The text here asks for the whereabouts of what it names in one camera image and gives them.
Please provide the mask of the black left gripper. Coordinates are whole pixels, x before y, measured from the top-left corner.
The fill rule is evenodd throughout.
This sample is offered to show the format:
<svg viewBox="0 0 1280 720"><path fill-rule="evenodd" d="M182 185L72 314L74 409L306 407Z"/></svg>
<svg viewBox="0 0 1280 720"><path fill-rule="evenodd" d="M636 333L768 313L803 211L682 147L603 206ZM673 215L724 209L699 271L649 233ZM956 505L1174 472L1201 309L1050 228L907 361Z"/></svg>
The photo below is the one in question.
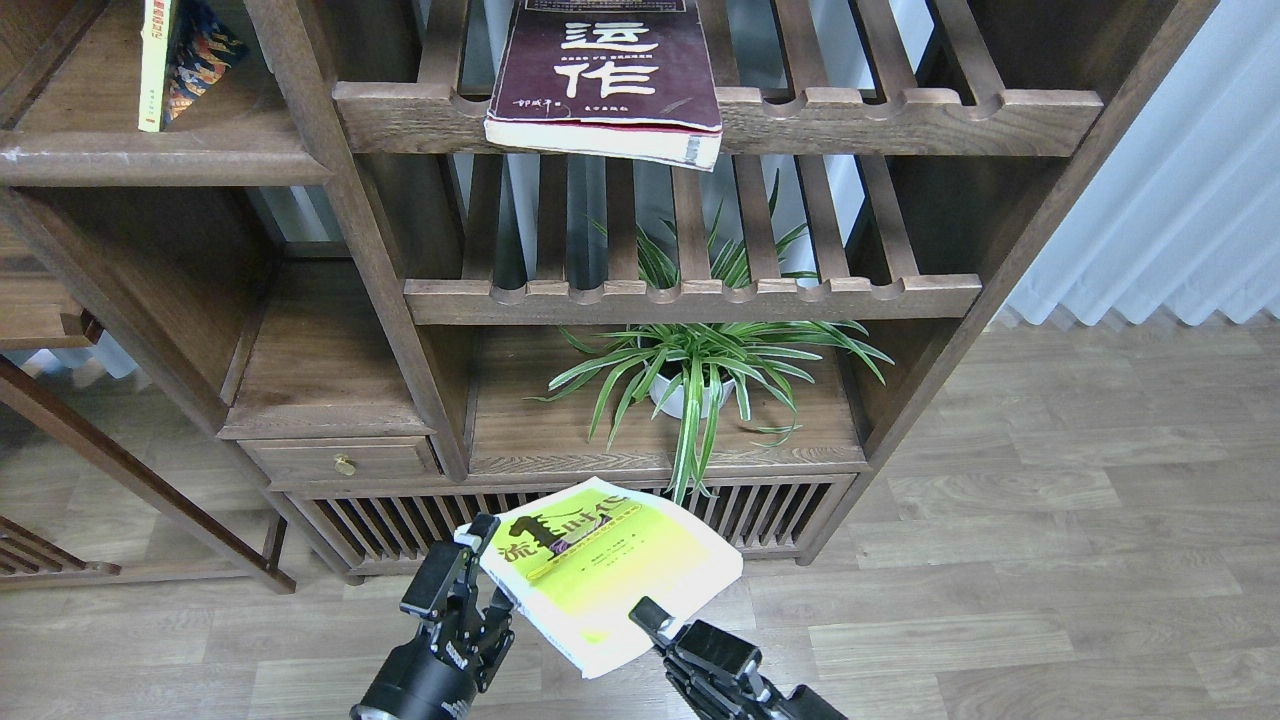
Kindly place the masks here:
<svg viewBox="0 0 1280 720"><path fill-rule="evenodd" d="M500 519L479 514L460 541L433 544L404 592L399 610L421 623L429 643L472 651L474 675L438 659L426 641L397 646L356 703L352 719L466 719L479 691L488 691L515 642L513 600L497 588L476 605L479 559Z"/></svg>

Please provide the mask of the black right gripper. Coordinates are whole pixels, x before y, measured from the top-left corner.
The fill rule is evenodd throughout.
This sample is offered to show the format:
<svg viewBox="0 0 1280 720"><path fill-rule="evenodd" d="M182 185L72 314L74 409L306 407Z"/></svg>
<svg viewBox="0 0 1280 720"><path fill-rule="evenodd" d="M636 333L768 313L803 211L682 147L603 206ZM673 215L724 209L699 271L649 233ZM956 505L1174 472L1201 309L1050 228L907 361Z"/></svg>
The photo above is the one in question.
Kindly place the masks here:
<svg viewBox="0 0 1280 720"><path fill-rule="evenodd" d="M760 674L762 651L695 620L663 635L675 618L648 597L628 612L663 660L666 678L700 719L849 719L808 685L783 697Z"/></svg>

